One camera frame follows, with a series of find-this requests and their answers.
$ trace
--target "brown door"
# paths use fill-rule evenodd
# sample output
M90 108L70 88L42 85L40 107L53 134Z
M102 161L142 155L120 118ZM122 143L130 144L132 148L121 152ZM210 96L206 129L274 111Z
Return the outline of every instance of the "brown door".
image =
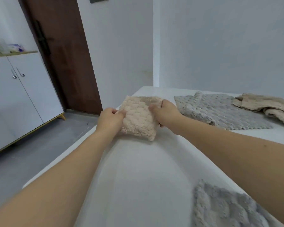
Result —
M65 106L100 114L102 105L77 0L20 1Z

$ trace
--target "gray floor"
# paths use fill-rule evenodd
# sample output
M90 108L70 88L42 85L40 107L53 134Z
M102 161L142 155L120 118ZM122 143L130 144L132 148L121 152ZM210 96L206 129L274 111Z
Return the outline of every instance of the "gray floor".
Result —
M65 113L0 152L0 206L57 156L92 129L98 118Z

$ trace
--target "folded towel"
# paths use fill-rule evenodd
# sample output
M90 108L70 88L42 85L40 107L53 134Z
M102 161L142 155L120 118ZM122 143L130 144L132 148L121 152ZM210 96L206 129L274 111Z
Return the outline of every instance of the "folded towel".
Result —
M261 114L233 106L233 96L198 91L194 96L175 96L174 99L182 115L226 130L272 128Z
M274 217L247 194L228 191L200 180L193 195L192 226L277 226Z
M159 123L148 110L148 106L151 103L161 107L162 99L159 97L126 96L119 109L126 111L121 132L153 141Z
M276 117L284 122L284 99L282 98L244 93L235 97L232 104L254 112L263 110L265 115Z

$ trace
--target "gray bath mat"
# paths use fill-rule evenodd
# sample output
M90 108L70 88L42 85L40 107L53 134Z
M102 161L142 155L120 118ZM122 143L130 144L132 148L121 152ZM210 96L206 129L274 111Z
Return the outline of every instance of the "gray bath mat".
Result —
M202 94L175 96L182 115L218 126L226 130L272 128L261 114L232 105L233 97L226 94Z
M193 192L192 226L275 227L275 219L246 194L204 183Z

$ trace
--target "beige cloth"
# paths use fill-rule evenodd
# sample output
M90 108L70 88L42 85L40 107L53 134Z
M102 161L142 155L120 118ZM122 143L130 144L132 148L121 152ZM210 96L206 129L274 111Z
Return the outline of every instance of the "beige cloth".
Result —
M265 115L276 117L284 122L284 99L282 98L244 93L235 97L232 104L254 112L263 110Z
M126 111L121 132L153 141L159 123L148 110L151 103L161 107L162 99L159 97L126 96L119 109L120 111Z

